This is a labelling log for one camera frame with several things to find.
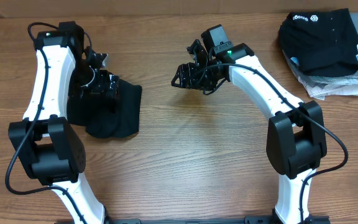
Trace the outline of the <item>black t-shirt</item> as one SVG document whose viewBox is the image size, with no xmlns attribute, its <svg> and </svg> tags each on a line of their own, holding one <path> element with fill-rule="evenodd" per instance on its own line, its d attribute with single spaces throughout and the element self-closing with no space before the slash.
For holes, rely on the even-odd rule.
<svg viewBox="0 0 358 224">
<path fill-rule="evenodd" d="M 67 119 L 70 124 L 84 126 L 99 139 L 126 138 L 139 132 L 142 87 L 119 81 L 119 99 L 70 97 Z"/>
</svg>

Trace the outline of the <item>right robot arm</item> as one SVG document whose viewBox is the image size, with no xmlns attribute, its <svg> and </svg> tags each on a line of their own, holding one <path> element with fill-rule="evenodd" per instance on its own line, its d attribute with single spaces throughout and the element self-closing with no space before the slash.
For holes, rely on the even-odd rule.
<svg viewBox="0 0 358 224">
<path fill-rule="evenodd" d="M 178 66 L 172 86 L 210 95 L 230 82 L 268 121 L 266 153 L 278 173 L 278 200 L 270 215 L 246 216 L 244 223 L 329 223 L 329 217 L 308 211 L 311 176 L 327 152 L 317 102 L 304 103 L 287 92 L 253 50 L 228 39 L 222 25 L 204 31 L 186 50 L 193 60 Z"/>
</svg>

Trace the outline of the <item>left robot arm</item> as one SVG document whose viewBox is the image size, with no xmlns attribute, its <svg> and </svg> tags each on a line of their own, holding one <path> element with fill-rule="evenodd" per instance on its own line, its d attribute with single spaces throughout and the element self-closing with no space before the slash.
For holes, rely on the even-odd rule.
<svg viewBox="0 0 358 224">
<path fill-rule="evenodd" d="M 120 79 L 106 70 L 108 56 L 96 53 L 89 35 L 73 21 L 48 25 L 32 41 L 37 72 L 22 120 L 9 125 L 12 160 L 40 182 L 41 191 L 58 195 L 74 223 L 111 223 L 85 177 L 85 148 L 69 124 L 67 103 L 91 99 L 115 107 Z"/>
</svg>

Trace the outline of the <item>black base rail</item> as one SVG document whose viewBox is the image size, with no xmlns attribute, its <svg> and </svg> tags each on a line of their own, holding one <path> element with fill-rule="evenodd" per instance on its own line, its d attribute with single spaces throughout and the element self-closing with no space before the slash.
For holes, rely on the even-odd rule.
<svg viewBox="0 0 358 224">
<path fill-rule="evenodd" d="M 107 221 L 108 224 L 279 224 L 281 220 L 276 215 L 246 216 L 244 218 L 213 218 L 187 220 L 140 220 L 117 219 Z"/>
</svg>

